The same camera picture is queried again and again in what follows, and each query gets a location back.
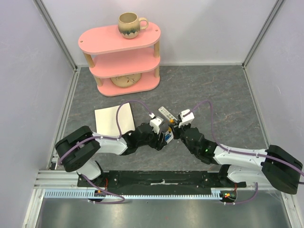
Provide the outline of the white remote with back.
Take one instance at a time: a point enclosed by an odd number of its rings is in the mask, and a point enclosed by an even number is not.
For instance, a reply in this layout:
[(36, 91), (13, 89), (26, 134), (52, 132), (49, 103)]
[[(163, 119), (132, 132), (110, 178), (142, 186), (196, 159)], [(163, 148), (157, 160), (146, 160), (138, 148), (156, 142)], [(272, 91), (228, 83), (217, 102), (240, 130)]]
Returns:
[(166, 131), (164, 139), (167, 144), (169, 144), (174, 139), (174, 135), (170, 127), (168, 127), (168, 130)]

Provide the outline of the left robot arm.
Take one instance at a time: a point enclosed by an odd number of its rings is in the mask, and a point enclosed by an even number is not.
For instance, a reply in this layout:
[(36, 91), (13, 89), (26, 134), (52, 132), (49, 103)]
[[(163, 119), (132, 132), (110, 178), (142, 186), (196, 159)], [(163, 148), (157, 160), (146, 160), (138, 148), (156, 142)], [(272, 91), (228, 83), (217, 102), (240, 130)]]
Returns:
[(148, 123), (126, 132), (120, 139), (94, 133), (88, 126), (82, 126), (57, 142), (55, 149), (65, 171), (85, 175), (90, 184), (99, 187), (104, 182), (104, 175), (99, 163), (93, 159), (96, 153), (126, 156), (146, 145), (159, 151), (171, 139), (169, 131), (156, 133)]

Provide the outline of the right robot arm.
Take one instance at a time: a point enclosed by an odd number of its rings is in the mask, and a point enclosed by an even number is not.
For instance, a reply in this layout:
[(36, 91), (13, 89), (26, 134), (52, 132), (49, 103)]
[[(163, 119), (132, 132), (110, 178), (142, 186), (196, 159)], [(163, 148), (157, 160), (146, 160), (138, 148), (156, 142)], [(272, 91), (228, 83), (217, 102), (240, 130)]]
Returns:
[(207, 140), (198, 128), (190, 124), (170, 125), (175, 139), (180, 139), (197, 159), (206, 164), (221, 165), (218, 183), (228, 187), (232, 183), (257, 182), (295, 195), (303, 165), (277, 145), (267, 149), (248, 150), (228, 147)]

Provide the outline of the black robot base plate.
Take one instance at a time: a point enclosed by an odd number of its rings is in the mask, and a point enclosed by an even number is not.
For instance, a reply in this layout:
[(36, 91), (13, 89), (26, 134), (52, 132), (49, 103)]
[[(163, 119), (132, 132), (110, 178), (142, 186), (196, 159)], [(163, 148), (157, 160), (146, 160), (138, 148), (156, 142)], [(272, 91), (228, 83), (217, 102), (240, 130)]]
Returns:
[(105, 171), (92, 183), (98, 187), (115, 188), (134, 185), (201, 185), (205, 188), (245, 188), (246, 182), (234, 183), (219, 172), (208, 171)]

